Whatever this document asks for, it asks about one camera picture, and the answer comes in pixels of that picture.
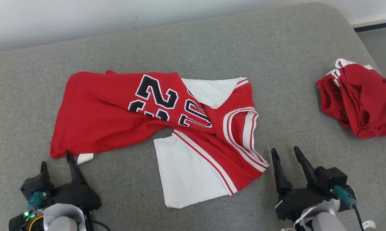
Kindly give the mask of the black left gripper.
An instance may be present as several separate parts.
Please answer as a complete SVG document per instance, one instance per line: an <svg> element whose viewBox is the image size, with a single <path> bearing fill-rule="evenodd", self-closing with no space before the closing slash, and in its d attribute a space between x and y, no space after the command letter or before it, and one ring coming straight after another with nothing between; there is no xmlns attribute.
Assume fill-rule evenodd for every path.
<svg viewBox="0 0 386 231"><path fill-rule="evenodd" d="M62 186L55 188L54 184L50 180L48 167L45 161L41 163L40 179L43 183L43 187L46 190L54 190L50 202L52 204L71 204L82 209L89 211L97 210L102 206L99 195L86 184L86 180L83 177L74 157L71 152L65 152L66 161L69 164L71 171L71 183L66 183Z"/></svg>

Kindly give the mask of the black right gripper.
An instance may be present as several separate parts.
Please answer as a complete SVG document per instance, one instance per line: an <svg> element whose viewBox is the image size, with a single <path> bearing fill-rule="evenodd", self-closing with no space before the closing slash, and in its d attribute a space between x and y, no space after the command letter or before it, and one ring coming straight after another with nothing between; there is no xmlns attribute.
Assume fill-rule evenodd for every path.
<svg viewBox="0 0 386 231"><path fill-rule="evenodd" d="M288 181L281 166L281 159L277 150L271 149L276 192L279 194L275 211L278 219L288 219L293 222L300 218L304 209L336 198L329 188L320 188L317 185L316 173L321 171L323 167L318 166L314 169L298 146L294 146L294 153L307 179L307 187L305 188L293 189L292 183Z"/></svg>

